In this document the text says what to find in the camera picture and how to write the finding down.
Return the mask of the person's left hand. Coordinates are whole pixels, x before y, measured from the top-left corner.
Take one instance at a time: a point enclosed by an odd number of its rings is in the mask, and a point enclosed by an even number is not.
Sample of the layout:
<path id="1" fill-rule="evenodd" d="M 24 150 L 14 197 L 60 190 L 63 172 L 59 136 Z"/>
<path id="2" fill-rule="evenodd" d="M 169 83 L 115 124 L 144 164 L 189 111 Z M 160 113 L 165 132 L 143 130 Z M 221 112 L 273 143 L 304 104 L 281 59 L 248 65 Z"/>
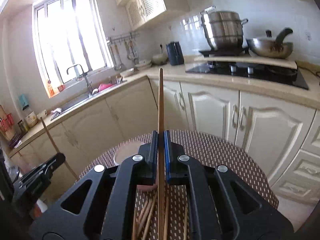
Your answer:
<path id="1" fill-rule="evenodd" d="M 35 218 L 38 218 L 47 210 L 48 206 L 42 200 L 38 199 L 34 205 L 33 215 Z"/>

